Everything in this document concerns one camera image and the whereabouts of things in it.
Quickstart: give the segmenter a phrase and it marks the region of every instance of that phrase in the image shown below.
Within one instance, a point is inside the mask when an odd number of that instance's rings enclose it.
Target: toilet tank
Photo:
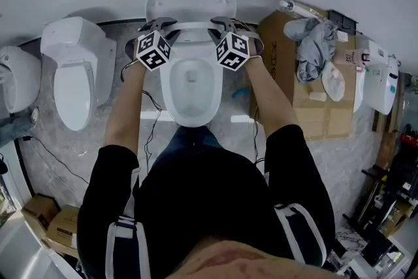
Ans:
[[[68,54],[94,53],[105,38],[104,31],[90,21],[79,16],[64,18],[45,27],[40,52],[59,63],[60,58]]]

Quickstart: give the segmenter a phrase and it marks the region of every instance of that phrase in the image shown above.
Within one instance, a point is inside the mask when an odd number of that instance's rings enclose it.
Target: skin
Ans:
[[[250,55],[255,55],[253,42]],[[266,137],[297,124],[295,111],[259,57],[244,65],[259,106]],[[131,66],[106,125],[104,145],[119,145],[138,154],[140,108],[146,68]],[[209,278],[336,278],[331,273],[296,261],[268,255],[246,244],[204,237],[169,276],[170,279]]]
[[[231,240],[214,243],[188,256],[169,279],[309,278],[337,279],[337,275],[291,259],[274,257]]]

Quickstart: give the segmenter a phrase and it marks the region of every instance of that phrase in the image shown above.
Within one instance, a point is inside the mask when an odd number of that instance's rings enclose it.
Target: tile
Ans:
[[[87,181],[90,178],[97,151],[102,145],[107,118],[114,100],[121,88],[120,72],[130,62],[124,53],[125,43],[138,35],[137,29],[142,23],[115,24],[103,26],[106,35],[118,42],[116,66],[110,99],[98,107],[90,124],[81,131],[67,129],[60,120],[54,102],[55,62],[41,56],[39,41],[27,44],[24,49],[42,58],[42,81],[38,99],[33,106],[40,108],[39,122],[32,135],[40,139],[59,160],[68,166],[71,172]],[[224,148],[242,154],[254,161],[254,126],[250,123],[232,123],[231,116],[246,115],[249,106],[251,85],[245,70],[223,72],[223,93],[219,110],[210,122],[210,130]],[[165,109],[159,71],[148,73],[144,89]],[[142,97],[142,110],[154,111],[155,107],[148,97]],[[309,142],[313,159],[327,188],[334,208],[337,227],[344,220],[342,214],[351,214],[358,196],[362,191],[365,176],[361,169],[372,166],[380,144],[380,136],[371,132],[373,110],[362,106],[353,117],[353,128],[348,139],[322,140]],[[138,159],[142,167],[141,175],[146,176],[146,157],[144,144],[150,136],[154,121],[141,120]],[[165,149],[177,129],[174,122],[157,122],[153,140],[149,144],[152,156],[149,166]],[[256,138],[258,158],[265,154],[265,134],[259,126]],[[54,196],[60,205],[80,206],[87,184],[72,175],[64,165],[50,155],[36,140],[20,141],[25,166],[36,192]],[[258,165],[261,171],[263,162]]]
[[[348,223],[344,223],[336,230],[336,239],[347,250],[347,252],[341,257],[343,265],[348,264],[356,255],[360,254],[367,242],[350,226]]]

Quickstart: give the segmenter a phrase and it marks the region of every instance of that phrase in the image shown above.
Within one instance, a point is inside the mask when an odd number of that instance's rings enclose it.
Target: black shirt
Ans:
[[[137,167],[136,155],[127,148],[99,150],[78,217],[78,253],[93,278],[105,277],[108,227],[123,214]],[[329,252],[334,214],[299,126],[288,125],[269,136],[265,171],[270,174],[268,185],[245,157],[207,146],[179,151],[155,165],[133,191],[135,220],[144,225],[152,278],[167,277],[205,236],[293,258],[274,209],[277,204],[302,205]],[[311,253],[305,262],[320,266],[317,249],[304,249]]]

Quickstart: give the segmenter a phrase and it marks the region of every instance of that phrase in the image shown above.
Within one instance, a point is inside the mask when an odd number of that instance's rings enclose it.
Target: jeans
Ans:
[[[167,156],[178,150],[190,148],[192,146],[213,146],[214,148],[222,148],[215,138],[215,135],[212,134],[207,127],[186,128],[180,126],[172,137],[169,145],[160,153],[153,165],[158,164],[162,159],[165,159]]]
[[[12,140],[28,135],[32,127],[30,114],[0,120],[0,148]]]

